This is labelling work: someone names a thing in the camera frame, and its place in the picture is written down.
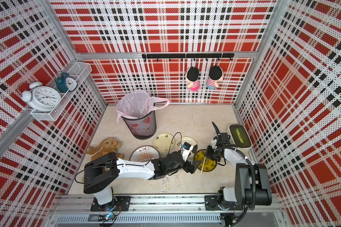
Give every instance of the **teal alarm clock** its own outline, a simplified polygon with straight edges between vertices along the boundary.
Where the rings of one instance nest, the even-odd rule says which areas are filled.
[[[61,73],[60,77],[56,78],[56,85],[60,92],[73,92],[77,88],[77,81],[69,76],[68,73]]]

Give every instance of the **beige floor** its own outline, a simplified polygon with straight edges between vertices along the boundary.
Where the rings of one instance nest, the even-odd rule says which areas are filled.
[[[132,152],[141,146],[153,145],[157,134],[170,133],[174,135],[178,131],[183,137],[191,137],[198,144],[198,149],[206,149],[211,139],[216,135],[211,122],[215,122],[220,132],[226,132],[227,127],[237,123],[231,105],[169,105],[156,111],[157,131],[155,135],[146,140],[139,140],[132,136],[125,122],[116,125],[116,106],[108,106],[99,124],[91,146],[97,146],[103,139],[114,137],[122,141],[123,145],[117,152],[125,154],[128,160]],[[80,170],[90,161],[86,155]],[[222,186],[233,186],[235,181],[235,168],[227,163],[226,166],[217,166],[215,170],[202,173],[196,170],[194,174],[186,173],[183,170],[178,172],[180,186],[177,186],[175,176],[169,177],[169,191],[166,193],[216,193]],[[77,176],[80,181],[83,172]],[[160,193],[163,185],[162,180],[144,180],[139,178],[115,179],[111,186],[116,194],[155,194]],[[68,194],[83,194],[83,184],[73,183]]]

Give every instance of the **mesh trash bin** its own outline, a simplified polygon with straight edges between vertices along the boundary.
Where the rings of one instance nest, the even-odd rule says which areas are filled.
[[[137,139],[148,139],[152,137],[156,130],[155,111],[137,119],[122,117],[133,136]]]
[[[162,107],[156,107],[156,102],[166,102]],[[155,134],[155,110],[168,106],[167,98],[151,97],[146,91],[136,90],[121,98],[116,106],[117,120],[122,118],[133,136],[137,139],[148,139]]]

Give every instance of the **red and white plaid pattern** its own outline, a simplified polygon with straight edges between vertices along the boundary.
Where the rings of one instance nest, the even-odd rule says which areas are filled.
[[[80,53],[255,51],[276,0],[50,0]]]
[[[233,103],[242,85],[251,58],[229,59],[90,59],[92,78],[108,103],[117,103],[126,95],[143,89],[151,96],[168,98],[172,102]],[[206,87],[208,73],[219,64],[224,71],[220,87]],[[192,92],[187,88],[184,73],[190,66],[200,70],[200,88]]]
[[[239,106],[294,226],[341,226],[341,1],[290,1]]]
[[[27,106],[18,85],[47,84],[71,60],[37,1],[0,1],[0,135]]]
[[[26,108],[24,81],[48,84],[72,60],[39,1],[0,1],[0,135]],[[65,193],[104,108],[82,84],[55,122],[32,121],[0,157],[0,226],[41,226]]]
[[[69,190],[104,107],[84,82],[55,122],[33,120],[0,157],[0,226],[41,226]]]

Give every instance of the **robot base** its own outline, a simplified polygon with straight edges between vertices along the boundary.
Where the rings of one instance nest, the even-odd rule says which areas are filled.
[[[130,196],[116,196],[114,199],[106,203],[104,205],[99,205],[97,199],[94,198],[91,206],[91,211],[119,211],[120,206],[117,206],[117,203],[121,204],[121,211],[128,211],[130,205]]]
[[[243,206],[236,205],[235,202],[227,202],[219,203],[217,196],[214,195],[206,195],[205,196],[205,207],[206,210],[214,211],[214,210],[243,210]]]

